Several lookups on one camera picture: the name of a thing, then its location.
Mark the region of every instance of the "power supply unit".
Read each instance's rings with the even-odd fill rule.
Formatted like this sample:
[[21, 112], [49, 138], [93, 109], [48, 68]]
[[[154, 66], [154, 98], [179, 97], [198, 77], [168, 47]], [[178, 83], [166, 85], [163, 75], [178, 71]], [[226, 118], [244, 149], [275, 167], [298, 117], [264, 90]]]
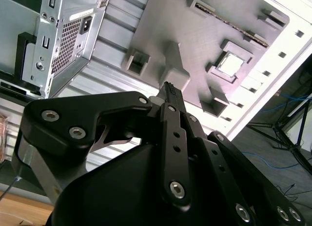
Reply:
[[109, 0], [0, 0], [0, 90], [53, 97], [91, 59]]

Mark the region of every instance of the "cable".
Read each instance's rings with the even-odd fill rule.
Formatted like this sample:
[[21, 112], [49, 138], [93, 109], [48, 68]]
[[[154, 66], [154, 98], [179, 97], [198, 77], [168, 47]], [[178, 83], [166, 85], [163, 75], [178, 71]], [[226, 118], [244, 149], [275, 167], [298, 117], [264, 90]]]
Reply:
[[287, 105], [287, 103], [283, 103], [275, 108], [271, 108], [271, 109], [267, 109], [267, 110], [263, 110], [263, 111], [260, 111], [261, 113], [269, 113], [269, 112], [272, 112], [272, 111], [275, 111], [276, 109], [279, 109], [279, 108], [282, 108], [284, 107], [285, 105]]
[[296, 97], [292, 97], [292, 96], [289, 96], [288, 94], [283, 94], [283, 93], [281, 93], [281, 96], [288, 98], [288, 99], [293, 99], [295, 101], [305, 101], [305, 100], [311, 100], [312, 99], [312, 98], [303, 98], [303, 96], [300, 98], [296, 98]]
[[284, 196], [286, 196], [286, 193], [289, 191], [289, 190], [291, 190], [293, 187], [295, 187], [296, 186], [296, 184], [292, 184], [289, 188], [288, 188], [288, 190], [286, 190], [286, 192], [284, 193]]
[[242, 152], [242, 153], [243, 153], [243, 154], [246, 154], [246, 155], [252, 155], [252, 156], [258, 157], [258, 158], [261, 159], [267, 166], [269, 166], [269, 167], [272, 168], [272, 169], [278, 169], [278, 170], [280, 170], [280, 169], [290, 169], [290, 168], [293, 168], [293, 167], [296, 167], [296, 166], [299, 165], [299, 163], [297, 163], [297, 164], [294, 164], [294, 165], [290, 165], [290, 166], [288, 166], [288, 167], [274, 167], [274, 166], [270, 165], [264, 158], [262, 158], [261, 156], [259, 156], [259, 155], [257, 155], [257, 154], [250, 153], [250, 152]]
[[14, 181], [9, 185], [9, 187], [5, 190], [5, 192], [3, 192], [3, 194], [0, 196], [0, 201], [5, 197], [5, 195], [10, 191], [10, 189], [12, 188], [12, 186], [21, 180], [21, 177], [17, 176], [14, 178]]
[[292, 193], [292, 194], [288, 194], [287, 196], [291, 196], [291, 195], [299, 195], [299, 194], [309, 193], [309, 192], [312, 192], [312, 189], [311, 189], [311, 190], [308, 190], [308, 191], [300, 192], [300, 193]]

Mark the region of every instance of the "tripod leg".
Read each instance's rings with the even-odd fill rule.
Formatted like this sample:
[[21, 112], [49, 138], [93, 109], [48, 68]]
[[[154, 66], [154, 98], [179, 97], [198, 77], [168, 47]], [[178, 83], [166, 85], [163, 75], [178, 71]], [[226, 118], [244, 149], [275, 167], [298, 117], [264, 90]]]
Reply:
[[308, 100], [306, 102], [306, 107], [304, 109], [303, 116], [302, 116], [299, 136], [298, 136], [298, 140], [297, 140], [297, 144], [296, 144], [297, 146], [300, 146], [300, 143], [301, 143], [301, 140], [302, 140], [303, 130], [304, 130], [304, 126], [305, 126], [307, 115], [308, 115], [308, 111], [309, 111], [309, 104], [310, 104], [310, 101]]

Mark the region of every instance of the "cutout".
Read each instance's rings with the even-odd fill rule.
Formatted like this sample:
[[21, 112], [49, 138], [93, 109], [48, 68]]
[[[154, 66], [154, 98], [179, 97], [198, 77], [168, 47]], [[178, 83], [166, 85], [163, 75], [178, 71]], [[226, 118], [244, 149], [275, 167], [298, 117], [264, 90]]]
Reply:
[[181, 152], [180, 147], [177, 147], [177, 146], [174, 146], [174, 150], [175, 150], [176, 152]]
[[219, 165], [219, 169], [220, 169], [222, 172], [225, 172], [225, 168], [224, 168], [222, 165]]
[[49, 0], [49, 7], [54, 8], [55, 7], [55, 1], [56, 0]]
[[221, 117], [221, 118], [224, 119], [224, 120], [226, 120], [226, 121], [229, 121], [229, 122], [232, 121], [232, 119], [231, 119], [231, 118], [228, 118], [228, 117]]
[[236, 106], [238, 106], [239, 108], [243, 108], [244, 105], [240, 104], [240, 103], [237, 103]]
[[149, 60], [150, 56], [134, 49], [127, 63], [126, 70], [137, 75], [142, 75]]
[[281, 53], [279, 53], [279, 54], [278, 54], [278, 56], [280, 56], [280, 57], [284, 58], [284, 57], [286, 56], [286, 53], [281, 52]]
[[301, 32], [300, 30], [298, 30], [298, 31], [296, 32], [296, 35], [297, 35], [299, 38], [302, 38], [302, 36], [304, 35], [304, 33]]
[[49, 44], [50, 44], [50, 38], [47, 38], [46, 36], [43, 36], [42, 47], [45, 48], [45, 49], [49, 49]]
[[254, 88], [250, 88], [249, 91], [252, 92], [252, 93], [256, 93], [257, 90], [254, 89]]
[[265, 75], [265, 76], [270, 76], [271, 75], [271, 73], [268, 72], [268, 71], [264, 71], [262, 74]]
[[180, 134], [178, 134], [177, 132], [174, 132], [174, 136], [180, 138]]

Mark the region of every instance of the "mounting hole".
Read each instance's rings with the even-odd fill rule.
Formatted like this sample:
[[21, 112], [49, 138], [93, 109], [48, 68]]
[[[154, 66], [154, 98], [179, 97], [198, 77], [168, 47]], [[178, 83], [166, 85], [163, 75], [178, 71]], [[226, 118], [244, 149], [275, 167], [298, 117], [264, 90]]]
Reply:
[[46, 13], [42, 13], [41, 16], [42, 16], [42, 18], [44, 18], [44, 19], [47, 19], [47, 17], [48, 17]]
[[41, 62], [37, 62], [37, 63], [36, 63], [36, 68], [37, 68], [38, 70], [43, 70], [43, 64], [42, 64]]
[[225, 168], [224, 168], [222, 165], [219, 165], [219, 169], [220, 169], [222, 172], [225, 172]]
[[55, 22], [55, 18], [54, 17], [49, 17], [49, 21], [54, 23]]
[[177, 132], [174, 132], [174, 136], [179, 138], [180, 137], [180, 134], [178, 134]]
[[180, 147], [177, 147], [177, 146], [174, 146], [174, 150], [175, 150], [176, 152], [181, 152]]

